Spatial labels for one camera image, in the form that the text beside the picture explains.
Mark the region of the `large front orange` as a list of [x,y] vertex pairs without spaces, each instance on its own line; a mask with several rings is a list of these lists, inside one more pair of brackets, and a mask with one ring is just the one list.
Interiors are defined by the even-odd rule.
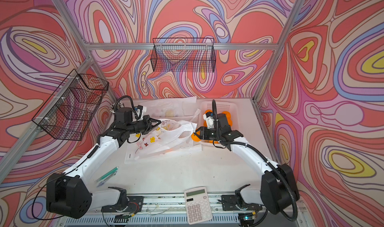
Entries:
[[205,137],[203,135],[201,135],[201,133],[193,133],[191,135],[191,138],[194,142],[207,142],[208,141],[205,139]]

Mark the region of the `white printed plastic bag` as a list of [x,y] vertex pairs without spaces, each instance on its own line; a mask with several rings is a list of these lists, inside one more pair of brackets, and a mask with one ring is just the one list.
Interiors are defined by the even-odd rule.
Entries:
[[177,156],[181,152],[200,151],[192,135],[197,129],[200,109],[192,116],[160,119],[161,123],[149,134],[141,136],[135,146],[127,146],[125,164],[160,156]]

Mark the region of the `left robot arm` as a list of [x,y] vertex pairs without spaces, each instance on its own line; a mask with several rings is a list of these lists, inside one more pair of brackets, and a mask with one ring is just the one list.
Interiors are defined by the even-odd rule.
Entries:
[[49,213],[79,219],[94,209],[123,212],[129,205],[127,191],[109,187],[91,192],[93,175],[108,157],[134,135],[143,136],[161,124],[160,120],[142,114],[137,109],[123,107],[115,111],[114,121],[98,135],[94,147],[61,174],[52,174],[46,185],[46,209]]

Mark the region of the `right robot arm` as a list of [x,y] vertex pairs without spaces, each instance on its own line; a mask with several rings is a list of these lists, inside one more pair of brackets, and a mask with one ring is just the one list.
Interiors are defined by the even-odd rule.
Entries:
[[192,135],[193,140],[211,141],[216,148],[228,149],[260,177],[257,187],[246,184],[235,190],[237,205],[243,208],[245,204],[257,204],[264,206],[271,214],[281,213],[287,220],[296,221],[300,194],[291,167],[264,156],[243,134],[232,130],[224,113],[207,111],[203,118],[206,125],[196,130]]

